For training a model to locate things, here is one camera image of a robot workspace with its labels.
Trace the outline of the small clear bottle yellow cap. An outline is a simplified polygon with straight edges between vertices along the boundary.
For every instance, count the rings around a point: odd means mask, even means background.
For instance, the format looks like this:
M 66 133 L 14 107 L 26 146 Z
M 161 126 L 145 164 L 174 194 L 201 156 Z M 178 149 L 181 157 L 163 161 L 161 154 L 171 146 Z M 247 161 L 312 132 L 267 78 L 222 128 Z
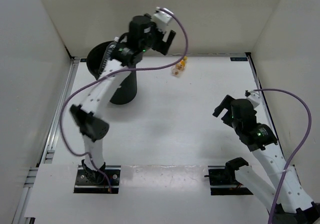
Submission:
M 184 71 L 184 69 L 186 68 L 186 65 L 187 65 L 187 59 L 188 59 L 187 56 L 184 56 L 180 62 L 178 62 L 177 64 L 172 66 L 171 74 L 173 76 L 178 77 Z

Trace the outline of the clear bottle orange fruit label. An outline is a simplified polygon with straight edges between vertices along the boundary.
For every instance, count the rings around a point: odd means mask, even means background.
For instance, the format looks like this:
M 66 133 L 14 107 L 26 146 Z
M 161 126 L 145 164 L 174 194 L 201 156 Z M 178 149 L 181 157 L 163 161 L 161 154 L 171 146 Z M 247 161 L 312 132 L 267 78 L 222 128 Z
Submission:
M 107 64 L 108 64 L 108 60 L 111 57 L 111 53 L 113 51 L 113 49 L 116 47 L 117 43 L 119 41 L 119 37 L 115 37 L 114 41 L 111 42 L 110 44 L 108 44 L 108 46 L 106 47 L 106 50 L 103 54 L 103 58 L 102 61 L 100 63 L 100 67 L 99 67 L 99 76 L 103 73 L 103 71 L 105 70 Z

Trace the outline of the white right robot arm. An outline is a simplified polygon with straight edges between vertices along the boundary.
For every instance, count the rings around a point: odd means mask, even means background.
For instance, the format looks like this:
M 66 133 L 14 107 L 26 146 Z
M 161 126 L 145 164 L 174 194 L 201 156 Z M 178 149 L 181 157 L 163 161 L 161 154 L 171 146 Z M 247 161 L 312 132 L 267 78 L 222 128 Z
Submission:
M 255 92 L 243 99 L 226 95 L 213 116 L 218 117 L 226 110 L 221 118 L 223 123 L 235 131 L 240 142 L 257 159 L 270 183 L 256 174 L 242 157 L 226 162 L 223 172 L 213 180 L 217 184 L 243 185 L 265 206 L 269 223 L 316 223 L 320 219 L 319 203 L 303 189 L 270 127 L 257 121 L 255 109 L 260 104 L 259 98 Z

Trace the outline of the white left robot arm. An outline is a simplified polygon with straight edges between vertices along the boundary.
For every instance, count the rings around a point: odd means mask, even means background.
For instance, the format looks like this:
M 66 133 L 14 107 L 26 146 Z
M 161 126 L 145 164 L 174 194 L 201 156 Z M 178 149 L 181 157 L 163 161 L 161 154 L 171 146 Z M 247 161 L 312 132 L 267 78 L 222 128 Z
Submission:
M 109 130 L 109 124 L 103 120 L 103 108 L 114 95 L 119 97 L 135 96 L 136 84 L 123 94 L 118 87 L 135 72 L 126 69 L 135 68 L 142 60 L 143 54 L 153 49 L 163 55 L 168 53 L 175 32 L 170 31 L 167 41 L 163 41 L 166 28 L 172 20 L 166 9 L 156 11 L 152 16 L 145 14 L 135 16 L 129 23 L 129 31 L 108 44 L 99 67 L 97 83 L 86 98 L 78 105 L 70 107 L 70 113 L 82 134 L 85 159 L 82 167 L 86 178 L 100 184 L 105 177 L 105 161 L 103 158 L 103 138 Z

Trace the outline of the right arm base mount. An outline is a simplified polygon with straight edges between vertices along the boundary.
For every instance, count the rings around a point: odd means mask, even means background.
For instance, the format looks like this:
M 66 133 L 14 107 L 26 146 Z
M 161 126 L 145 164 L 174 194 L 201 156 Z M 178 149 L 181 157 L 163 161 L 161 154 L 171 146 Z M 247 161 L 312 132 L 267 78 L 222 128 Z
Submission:
M 211 196 L 252 195 L 251 191 L 235 178 L 235 171 L 248 166 L 242 157 L 237 157 L 225 163 L 224 166 L 208 166 L 204 178 L 209 180 Z

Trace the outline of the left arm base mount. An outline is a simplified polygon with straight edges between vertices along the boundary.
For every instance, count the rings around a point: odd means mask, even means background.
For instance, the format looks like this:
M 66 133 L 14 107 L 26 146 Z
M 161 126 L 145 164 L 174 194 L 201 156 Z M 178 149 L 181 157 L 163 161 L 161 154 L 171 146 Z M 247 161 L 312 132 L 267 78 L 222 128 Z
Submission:
M 98 174 L 98 178 L 87 178 L 86 173 L 82 166 L 77 169 L 77 175 L 74 184 L 74 193 L 86 193 L 86 194 L 118 194 L 120 183 L 121 166 L 106 166 L 105 174 L 108 176 L 111 188 L 108 181 L 101 174 Z

